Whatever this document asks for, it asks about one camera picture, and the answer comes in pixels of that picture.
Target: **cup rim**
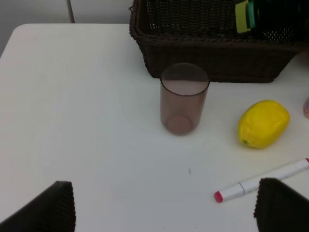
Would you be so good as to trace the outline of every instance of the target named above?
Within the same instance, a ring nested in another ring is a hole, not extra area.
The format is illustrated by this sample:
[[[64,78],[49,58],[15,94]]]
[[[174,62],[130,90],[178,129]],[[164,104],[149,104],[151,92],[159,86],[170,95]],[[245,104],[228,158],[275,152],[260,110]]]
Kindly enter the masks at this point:
[[[191,63],[181,62],[181,63],[174,63],[174,64],[172,64],[172,65],[175,65],[175,64],[190,64],[190,65],[194,65],[194,66],[200,68],[201,70],[203,70],[203,69],[202,69],[201,67],[199,67],[198,65],[191,64]],[[199,95],[199,94],[205,92],[205,91],[208,89],[208,87],[209,87],[209,85],[210,85],[210,83],[211,83],[211,82],[210,82],[210,79],[208,78],[208,84],[207,84],[207,86],[206,86],[202,91],[200,91],[200,92],[198,92],[198,93],[195,93],[195,94],[184,95],[184,94],[175,93],[175,92],[169,90],[169,89],[163,84],[162,76],[163,76],[164,72],[166,71],[166,69],[164,69],[164,71],[162,72],[161,77],[160,77],[161,85],[162,85],[163,88],[165,88],[168,92],[170,92],[170,93],[172,93],[172,94],[175,94],[175,95],[178,95],[178,96],[182,96],[182,97],[192,97],[192,96]]]

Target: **lemon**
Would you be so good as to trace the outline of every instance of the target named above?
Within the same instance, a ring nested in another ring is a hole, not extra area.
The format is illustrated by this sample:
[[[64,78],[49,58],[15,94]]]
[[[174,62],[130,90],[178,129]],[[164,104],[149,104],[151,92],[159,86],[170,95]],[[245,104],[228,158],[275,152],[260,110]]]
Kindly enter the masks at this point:
[[[238,124],[238,139],[246,146],[265,148],[275,142],[289,124],[288,111],[273,100],[252,105]]]

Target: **white table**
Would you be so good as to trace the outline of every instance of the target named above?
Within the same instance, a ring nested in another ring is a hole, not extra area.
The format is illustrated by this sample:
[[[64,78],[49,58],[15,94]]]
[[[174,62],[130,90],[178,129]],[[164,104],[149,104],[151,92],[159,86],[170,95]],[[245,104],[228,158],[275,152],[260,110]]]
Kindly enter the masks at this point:
[[[308,73],[301,55],[270,84],[211,83],[199,127],[179,137],[161,125],[160,83],[128,25],[18,27],[0,59],[0,221],[69,180],[77,232],[257,231],[256,193],[213,194],[309,157]],[[265,150],[243,147],[238,120],[263,99],[290,125]],[[308,176],[285,182],[309,198]]]

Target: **wicker basket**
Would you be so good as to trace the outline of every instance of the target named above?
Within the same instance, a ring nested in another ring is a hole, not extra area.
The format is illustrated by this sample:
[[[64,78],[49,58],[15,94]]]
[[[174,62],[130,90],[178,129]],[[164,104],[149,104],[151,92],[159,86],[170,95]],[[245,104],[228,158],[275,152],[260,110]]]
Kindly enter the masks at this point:
[[[308,45],[293,37],[291,27],[240,37],[232,0],[134,0],[130,9],[130,34],[155,78],[169,65],[187,62],[214,82],[272,82]]]

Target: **marker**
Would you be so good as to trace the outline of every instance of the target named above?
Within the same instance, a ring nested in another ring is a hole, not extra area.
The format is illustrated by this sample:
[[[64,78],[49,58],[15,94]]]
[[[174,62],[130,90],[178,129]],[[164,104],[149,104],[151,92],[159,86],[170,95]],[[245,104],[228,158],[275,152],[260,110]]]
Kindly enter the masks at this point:
[[[279,180],[284,180],[308,168],[309,168],[309,159],[308,158],[302,159],[298,162],[288,164],[284,167],[278,168],[269,173],[262,174],[249,180],[238,182],[237,184],[224,190],[217,191],[214,194],[214,198],[218,203],[225,202],[233,198],[245,195],[247,193],[256,191],[259,188],[260,180],[262,178],[270,177],[270,178],[277,178]]]

